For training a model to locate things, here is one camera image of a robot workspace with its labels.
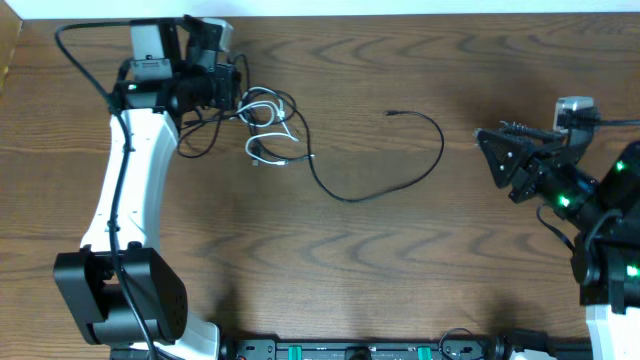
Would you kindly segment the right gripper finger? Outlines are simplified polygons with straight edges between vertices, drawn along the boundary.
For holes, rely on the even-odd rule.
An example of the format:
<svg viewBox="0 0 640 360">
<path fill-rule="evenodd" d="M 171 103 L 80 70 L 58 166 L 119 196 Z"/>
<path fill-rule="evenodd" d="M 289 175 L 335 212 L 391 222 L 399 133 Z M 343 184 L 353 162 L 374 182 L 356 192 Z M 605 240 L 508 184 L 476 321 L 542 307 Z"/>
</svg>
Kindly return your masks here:
<svg viewBox="0 0 640 360">
<path fill-rule="evenodd" d="M 531 141 L 498 130 L 478 129 L 476 140 L 498 188 L 511 183 L 535 149 Z"/>
<path fill-rule="evenodd" d="M 561 141 L 565 138 L 562 133 L 536 129 L 516 122 L 501 121 L 501 124 L 502 132 L 514 136 L 528 137 L 541 141 Z"/>
</svg>

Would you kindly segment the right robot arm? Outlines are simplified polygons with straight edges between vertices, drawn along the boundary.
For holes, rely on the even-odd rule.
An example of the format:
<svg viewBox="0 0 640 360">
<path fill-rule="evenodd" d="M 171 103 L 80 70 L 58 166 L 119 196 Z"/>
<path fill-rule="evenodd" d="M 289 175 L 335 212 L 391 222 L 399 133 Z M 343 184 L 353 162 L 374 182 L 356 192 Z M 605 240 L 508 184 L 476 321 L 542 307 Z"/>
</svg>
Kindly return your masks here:
<svg viewBox="0 0 640 360">
<path fill-rule="evenodd" d="M 522 203 L 538 197 L 578 231 L 554 234 L 571 252 L 571 269 L 586 312 L 594 359 L 639 356 L 639 144 L 631 142 L 602 180 L 578 163 L 595 132 L 599 110 L 560 108 L 551 131 L 517 123 L 479 128 L 477 143 L 494 183 Z"/>
</svg>

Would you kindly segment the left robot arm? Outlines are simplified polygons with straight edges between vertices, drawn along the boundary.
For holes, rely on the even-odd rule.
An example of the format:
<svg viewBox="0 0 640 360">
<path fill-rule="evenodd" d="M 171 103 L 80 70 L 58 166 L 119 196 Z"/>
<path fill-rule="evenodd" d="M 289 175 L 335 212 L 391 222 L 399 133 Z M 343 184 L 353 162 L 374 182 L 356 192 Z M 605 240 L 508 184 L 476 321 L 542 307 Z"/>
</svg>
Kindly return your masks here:
<svg viewBox="0 0 640 360">
<path fill-rule="evenodd" d="M 182 118 L 234 109 L 240 76 L 220 61 L 232 26 L 218 18 L 128 24 L 132 54 L 111 89 L 111 147 L 93 219 L 76 251 L 61 253 L 54 281 L 83 339 L 115 359 L 219 359 L 219 328 L 188 305 L 160 253 L 160 210 Z"/>
</svg>

